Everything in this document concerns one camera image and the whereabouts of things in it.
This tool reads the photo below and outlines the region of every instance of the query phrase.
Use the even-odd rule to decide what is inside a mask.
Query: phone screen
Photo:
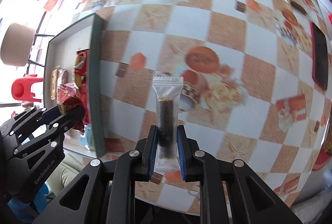
[[[314,40],[313,49],[315,54],[312,77],[322,89],[326,90],[328,82],[328,55],[326,37],[314,23],[312,23],[312,28]]]

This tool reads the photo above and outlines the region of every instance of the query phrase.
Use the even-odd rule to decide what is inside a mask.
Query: red stool
[[[43,81],[43,78],[37,78],[37,74],[25,75],[23,78],[16,79],[12,84],[12,96],[16,100],[38,101],[41,99],[33,98],[35,93],[31,92],[31,85]]]

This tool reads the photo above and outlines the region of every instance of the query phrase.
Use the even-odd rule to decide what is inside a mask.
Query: smartphone
[[[312,35],[312,78],[314,82],[322,89],[327,89],[328,82],[328,54],[326,36],[311,22]]]

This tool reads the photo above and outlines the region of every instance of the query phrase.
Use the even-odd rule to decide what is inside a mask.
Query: table
[[[313,81],[310,21],[328,35],[317,0],[81,0],[109,23],[100,54],[106,159],[156,123],[156,75],[183,76],[194,92],[179,123],[216,158],[243,159],[290,206],[318,156],[331,109]],[[328,45],[331,57],[331,46]],[[198,183],[180,173],[138,182],[136,197],[199,214]]]

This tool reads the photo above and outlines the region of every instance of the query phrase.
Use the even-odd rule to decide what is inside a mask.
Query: packaged snack bar
[[[158,149],[156,171],[179,170],[177,162],[177,126],[183,77],[154,77],[156,92]]]

